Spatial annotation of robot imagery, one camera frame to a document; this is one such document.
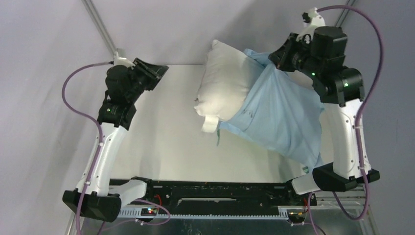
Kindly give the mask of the light blue pillowcase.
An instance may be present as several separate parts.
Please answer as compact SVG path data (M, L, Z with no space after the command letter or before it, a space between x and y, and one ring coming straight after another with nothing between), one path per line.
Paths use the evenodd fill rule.
M239 111L219 128L299 162L323 165L320 115L324 104L314 90L296 84L275 68L266 52L244 50L263 71Z

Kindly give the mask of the white pillow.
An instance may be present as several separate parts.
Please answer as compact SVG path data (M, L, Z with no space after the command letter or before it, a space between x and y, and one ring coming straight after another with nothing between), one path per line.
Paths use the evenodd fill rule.
M263 70L243 52L219 40L212 41L194 107L205 118L203 132L215 132L219 122L230 120L239 111Z

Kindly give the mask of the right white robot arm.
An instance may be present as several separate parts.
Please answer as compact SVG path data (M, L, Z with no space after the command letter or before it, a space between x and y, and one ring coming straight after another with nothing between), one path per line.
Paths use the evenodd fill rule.
M361 73L344 65L347 35L334 26L320 26L311 33L291 33L269 55L277 69L299 71L312 80L312 87L325 106L332 136L333 162L291 180L285 200L292 205L312 191L346 192L380 179L369 163L359 109L365 101Z

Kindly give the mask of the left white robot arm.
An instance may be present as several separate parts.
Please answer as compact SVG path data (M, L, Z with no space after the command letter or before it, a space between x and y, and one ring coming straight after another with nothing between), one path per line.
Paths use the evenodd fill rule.
M112 67L106 72L107 89L98 116L94 118L68 103L66 87L78 72L104 65ZM145 91L154 90L168 69L167 65L154 65L138 58L133 62L114 60L83 66L64 81L61 91L64 104L97 127L95 146L82 178L74 190L66 190L62 197L63 202L75 213L77 224L81 217L113 222L120 209L136 199L143 204L154 200L155 191L144 180L133 178L110 189L110 176L120 145L136 113L136 101Z

